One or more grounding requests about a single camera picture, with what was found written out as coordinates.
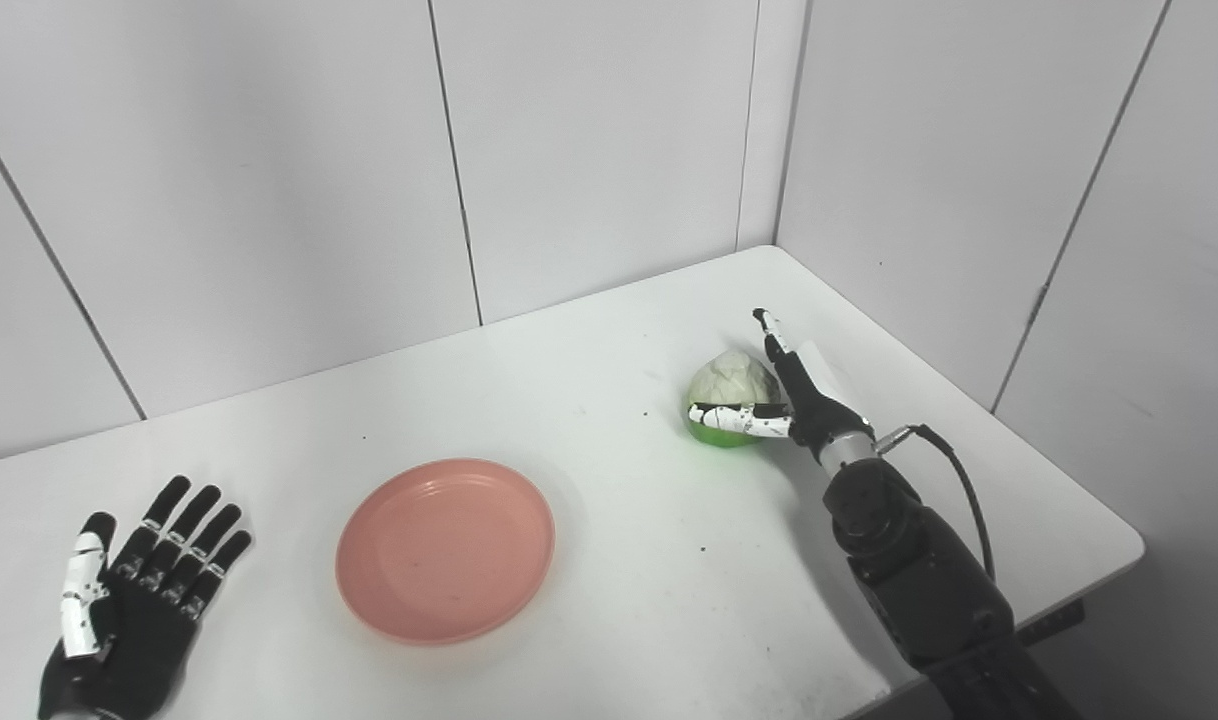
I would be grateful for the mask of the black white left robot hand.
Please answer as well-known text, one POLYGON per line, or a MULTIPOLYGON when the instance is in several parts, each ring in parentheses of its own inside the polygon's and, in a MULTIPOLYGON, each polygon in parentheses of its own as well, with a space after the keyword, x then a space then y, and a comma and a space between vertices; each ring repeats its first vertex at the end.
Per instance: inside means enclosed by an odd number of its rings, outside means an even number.
POLYGON ((60 635, 43 666, 37 718, 156 716, 203 615, 252 545, 240 518, 219 487, 173 478, 114 552, 114 517, 93 512, 66 562, 60 635))

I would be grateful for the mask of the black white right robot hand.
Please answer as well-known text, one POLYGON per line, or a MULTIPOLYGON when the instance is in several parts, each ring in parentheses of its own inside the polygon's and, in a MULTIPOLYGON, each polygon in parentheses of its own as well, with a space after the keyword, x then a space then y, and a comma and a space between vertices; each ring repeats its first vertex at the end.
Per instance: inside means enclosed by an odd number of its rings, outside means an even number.
POLYGON ((766 357, 772 361, 786 404, 691 404, 687 419, 738 436, 792 439, 810 451, 829 478, 855 462, 878 457, 868 420, 816 387, 777 318, 764 307, 752 309, 752 316, 762 329, 766 357))

